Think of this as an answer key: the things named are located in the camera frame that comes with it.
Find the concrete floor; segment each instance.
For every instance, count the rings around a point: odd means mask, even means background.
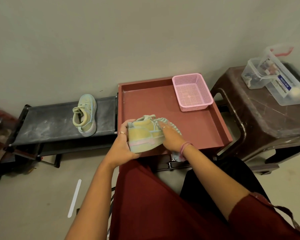
[[[0,239],[63,239],[75,218],[67,218],[77,181],[82,179],[75,210],[80,207],[106,149],[70,153],[59,169],[39,163],[28,175],[0,181]],[[158,174],[180,192],[186,170]],[[118,169],[112,186],[116,185]],[[300,224],[300,155],[280,164],[270,175],[257,175],[273,204],[288,207]]]

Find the hand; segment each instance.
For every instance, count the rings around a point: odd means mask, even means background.
[[[112,147],[108,151],[107,155],[103,159],[103,162],[111,166],[112,169],[125,164],[126,162],[137,159],[140,155],[130,151],[127,138],[128,138],[128,122],[134,122],[135,119],[126,120],[121,125],[118,131],[118,136],[112,144]]]
[[[164,147],[170,151],[180,152],[181,146],[186,142],[183,137],[171,125],[162,121],[158,121],[158,123],[165,137]]]

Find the bracelet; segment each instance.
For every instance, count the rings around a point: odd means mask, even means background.
[[[184,149],[185,149],[188,145],[192,145],[192,143],[186,141],[186,142],[183,143],[182,146],[181,146],[180,157],[181,157],[182,159],[185,159],[185,157],[184,157],[184,155],[183,155],[183,151],[184,151]]]

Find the red tray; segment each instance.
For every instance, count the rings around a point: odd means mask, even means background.
[[[203,110],[181,112],[172,77],[119,84],[118,125],[127,119],[152,114],[175,124],[184,139],[197,149],[218,150],[232,141],[215,102]],[[161,145],[141,156],[166,153],[169,152]]]

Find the sneaker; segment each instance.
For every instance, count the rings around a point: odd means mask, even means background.
[[[97,103],[91,94],[82,95],[78,106],[73,108],[72,122],[79,132],[84,136],[92,136],[96,130],[96,121],[94,116],[97,110]]]
[[[145,115],[128,123],[130,151],[133,153],[149,151],[164,142],[164,133],[154,121],[155,118],[154,114]]]

